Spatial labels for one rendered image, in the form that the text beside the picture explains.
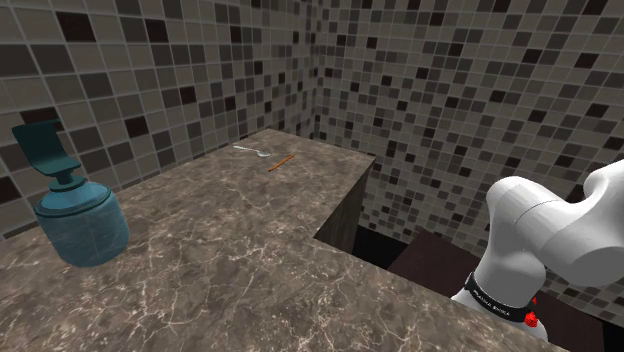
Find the orange pencil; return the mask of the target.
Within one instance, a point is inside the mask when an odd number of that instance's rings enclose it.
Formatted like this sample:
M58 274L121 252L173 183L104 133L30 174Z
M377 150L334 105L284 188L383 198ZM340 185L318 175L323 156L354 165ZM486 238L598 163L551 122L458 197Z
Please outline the orange pencil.
M279 161L277 164L275 164L274 166L270 167L268 169L268 172L273 172L275 171L277 168L279 168L281 165L285 164L286 162L288 162L289 160L291 160L293 157L295 157L296 154L290 154L288 155L286 158L284 158L283 160Z

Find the silver spoon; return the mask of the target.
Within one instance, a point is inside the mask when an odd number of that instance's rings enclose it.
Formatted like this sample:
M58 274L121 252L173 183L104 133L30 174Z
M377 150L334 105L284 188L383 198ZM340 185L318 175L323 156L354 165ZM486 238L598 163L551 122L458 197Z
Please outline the silver spoon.
M235 148L237 150L251 151L251 152L254 152L257 156L263 157L263 158L271 156L271 153L260 151L260 150L253 149L253 148L243 147L243 146L240 146L240 145L233 145L233 148Z

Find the teal soap dispenser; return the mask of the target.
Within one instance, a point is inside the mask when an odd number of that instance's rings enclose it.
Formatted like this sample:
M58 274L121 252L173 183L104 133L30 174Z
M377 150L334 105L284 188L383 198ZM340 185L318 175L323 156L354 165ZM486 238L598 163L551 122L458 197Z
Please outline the teal soap dispenser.
M33 210L54 249L73 266L98 266L126 248L129 227L108 186L73 174L81 163L65 152L56 133L59 122L18 125L12 134L30 165L53 179Z

